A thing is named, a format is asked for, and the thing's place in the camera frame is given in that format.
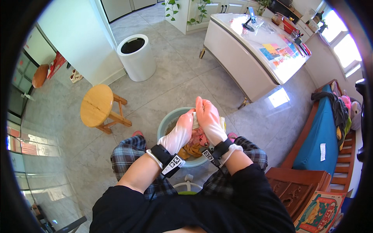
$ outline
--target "kitchen island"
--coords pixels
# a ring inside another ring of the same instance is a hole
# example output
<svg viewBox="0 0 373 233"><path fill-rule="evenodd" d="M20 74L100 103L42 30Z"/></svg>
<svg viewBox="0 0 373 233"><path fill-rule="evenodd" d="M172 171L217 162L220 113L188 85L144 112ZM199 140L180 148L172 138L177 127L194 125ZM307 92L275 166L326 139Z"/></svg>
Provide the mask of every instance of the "kitchen island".
<svg viewBox="0 0 373 233"><path fill-rule="evenodd" d="M249 15L213 14L200 58L207 50L228 72L245 95L242 108L288 81L310 56L303 55L290 35L270 18L257 16L242 25Z"/></svg>

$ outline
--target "round wooden stool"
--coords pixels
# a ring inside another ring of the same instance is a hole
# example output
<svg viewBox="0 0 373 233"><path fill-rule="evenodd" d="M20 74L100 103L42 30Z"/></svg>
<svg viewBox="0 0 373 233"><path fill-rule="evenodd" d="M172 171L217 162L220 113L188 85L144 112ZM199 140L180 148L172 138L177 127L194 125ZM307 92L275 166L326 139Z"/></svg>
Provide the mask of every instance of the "round wooden stool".
<svg viewBox="0 0 373 233"><path fill-rule="evenodd" d="M113 103L118 102L120 115L112 111ZM132 126L132 122L125 119L122 113L122 104L127 101L114 94L109 86L99 84L92 87L84 96L80 106L80 118L88 127L96 127L107 134L111 134L110 126L120 123L124 126ZM113 122L104 124L110 118Z"/></svg>

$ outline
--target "countertop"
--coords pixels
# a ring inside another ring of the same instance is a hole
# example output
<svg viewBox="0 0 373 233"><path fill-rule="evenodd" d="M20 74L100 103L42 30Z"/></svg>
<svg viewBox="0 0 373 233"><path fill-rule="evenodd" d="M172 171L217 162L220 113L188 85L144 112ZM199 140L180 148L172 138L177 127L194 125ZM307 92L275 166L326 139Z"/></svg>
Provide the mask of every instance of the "countertop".
<svg viewBox="0 0 373 233"><path fill-rule="evenodd" d="M233 13L213 14L211 20L235 37L278 84L284 84L309 56L302 57L291 42L290 35L269 18L257 16L257 23L253 25L249 22L248 25L254 28L254 32L244 29L242 24L249 17Z"/></svg>

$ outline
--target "blue cushion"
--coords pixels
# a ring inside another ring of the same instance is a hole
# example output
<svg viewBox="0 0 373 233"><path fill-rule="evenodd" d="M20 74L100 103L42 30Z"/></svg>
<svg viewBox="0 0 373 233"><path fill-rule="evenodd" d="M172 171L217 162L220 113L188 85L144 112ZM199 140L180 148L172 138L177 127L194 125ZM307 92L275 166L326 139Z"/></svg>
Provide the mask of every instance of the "blue cushion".
<svg viewBox="0 0 373 233"><path fill-rule="evenodd" d="M331 92L329 85L323 91ZM320 144L325 143L325 160L321 159ZM338 158L338 144L333 111L328 97L320 99L311 130L293 163L293 169L321 170L333 176Z"/></svg>

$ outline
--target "orange pillow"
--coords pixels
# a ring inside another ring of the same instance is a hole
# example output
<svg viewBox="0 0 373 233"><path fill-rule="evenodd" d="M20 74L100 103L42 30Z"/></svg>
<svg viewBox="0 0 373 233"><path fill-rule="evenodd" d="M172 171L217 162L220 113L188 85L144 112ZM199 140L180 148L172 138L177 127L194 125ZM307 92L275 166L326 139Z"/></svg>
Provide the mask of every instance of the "orange pillow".
<svg viewBox="0 0 373 233"><path fill-rule="evenodd" d="M35 88L39 88L43 85L45 79L47 78L49 65L44 64L39 66L39 68L36 70L33 78L32 78L32 85Z"/></svg>

